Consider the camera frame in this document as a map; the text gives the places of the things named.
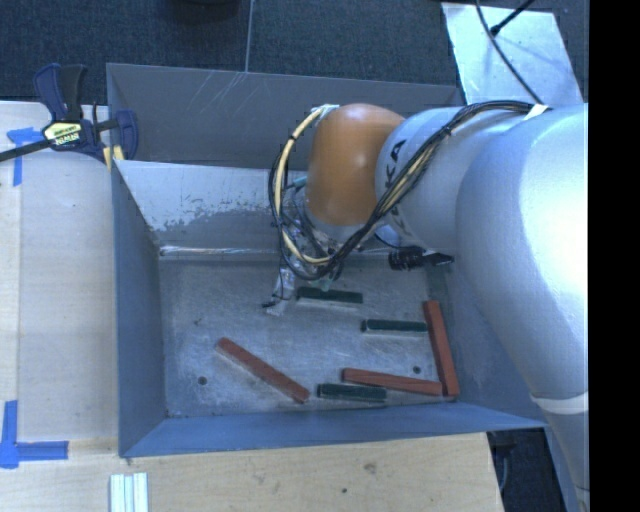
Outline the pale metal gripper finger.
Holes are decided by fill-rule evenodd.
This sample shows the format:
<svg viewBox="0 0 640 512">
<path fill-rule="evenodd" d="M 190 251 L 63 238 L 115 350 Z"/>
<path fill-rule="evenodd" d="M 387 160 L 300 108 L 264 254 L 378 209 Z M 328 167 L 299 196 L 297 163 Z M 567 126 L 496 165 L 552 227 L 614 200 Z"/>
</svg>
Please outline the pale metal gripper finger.
<svg viewBox="0 0 640 512">
<path fill-rule="evenodd" d="M 265 303 L 265 312 L 280 316 L 293 296 L 293 273 L 290 269 L 280 269 L 271 299 Z"/>
</svg>

